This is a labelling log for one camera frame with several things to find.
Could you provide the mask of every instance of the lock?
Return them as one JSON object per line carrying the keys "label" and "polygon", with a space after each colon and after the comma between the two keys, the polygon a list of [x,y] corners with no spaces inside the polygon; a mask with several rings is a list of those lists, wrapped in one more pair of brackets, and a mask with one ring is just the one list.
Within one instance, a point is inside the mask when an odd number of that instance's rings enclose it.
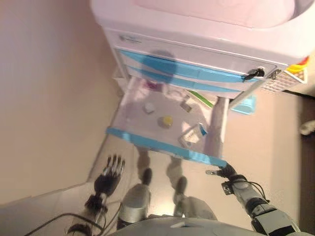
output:
{"label": "lock", "polygon": [[262,68],[258,68],[256,70],[252,70],[252,73],[245,76],[243,78],[243,82],[245,82],[245,80],[251,80],[254,77],[264,77],[265,76],[265,72]]}

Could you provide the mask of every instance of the blue container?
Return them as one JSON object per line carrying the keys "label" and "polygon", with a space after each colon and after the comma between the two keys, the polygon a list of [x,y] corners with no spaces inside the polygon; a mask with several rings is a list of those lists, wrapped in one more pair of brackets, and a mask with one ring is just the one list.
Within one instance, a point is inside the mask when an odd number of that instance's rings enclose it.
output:
{"label": "blue container", "polygon": [[256,95],[251,95],[244,99],[242,102],[240,102],[240,104],[232,108],[232,110],[245,115],[253,114],[256,110]]}

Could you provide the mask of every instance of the metal bracket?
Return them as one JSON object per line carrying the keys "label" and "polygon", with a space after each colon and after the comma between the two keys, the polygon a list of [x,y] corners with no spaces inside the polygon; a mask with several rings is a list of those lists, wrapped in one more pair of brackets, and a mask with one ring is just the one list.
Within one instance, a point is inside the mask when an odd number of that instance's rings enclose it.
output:
{"label": "metal bracket", "polygon": [[281,70],[280,70],[280,69],[277,69],[277,70],[275,70],[274,72],[272,72],[272,73],[269,75],[268,78],[270,78],[270,79],[272,79],[272,80],[275,80],[280,72],[281,72]]}
{"label": "metal bracket", "polygon": [[222,189],[223,189],[223,191],[224,191],[224,193],[225,193],[226,195],[230,195],[230,194],[233,194],[233,193],[234,193],[230,181],[224,182],[224,183],[222,183],[221,185],[222,185]]}

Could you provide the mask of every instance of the open drawer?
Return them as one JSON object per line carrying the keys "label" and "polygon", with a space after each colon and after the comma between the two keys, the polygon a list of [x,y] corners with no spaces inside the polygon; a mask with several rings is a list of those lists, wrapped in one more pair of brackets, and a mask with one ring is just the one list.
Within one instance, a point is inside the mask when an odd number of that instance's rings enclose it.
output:
{"label": "open drawer", "polygon": [[[132,77],[107,133],[136,146],[224,167],[221,150],[229,99],[217,98],[211,108],[197,97],[181,87]],[[163,123],[165,116],[171,117],[170,126]],[[180,137],[200,124],[207,134],[185,148]]]}

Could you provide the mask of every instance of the yellow bottle cap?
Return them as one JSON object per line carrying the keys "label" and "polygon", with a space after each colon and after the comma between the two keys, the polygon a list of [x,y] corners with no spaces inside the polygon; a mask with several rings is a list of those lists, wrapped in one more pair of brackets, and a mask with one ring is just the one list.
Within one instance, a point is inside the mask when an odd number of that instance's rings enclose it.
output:
{"label": "yellow bottle cap", "polygon": [[173,117],[171,117],[171,116],[164,116],[163,117],[163,124],[165,126],[170,127],[173,124]]}

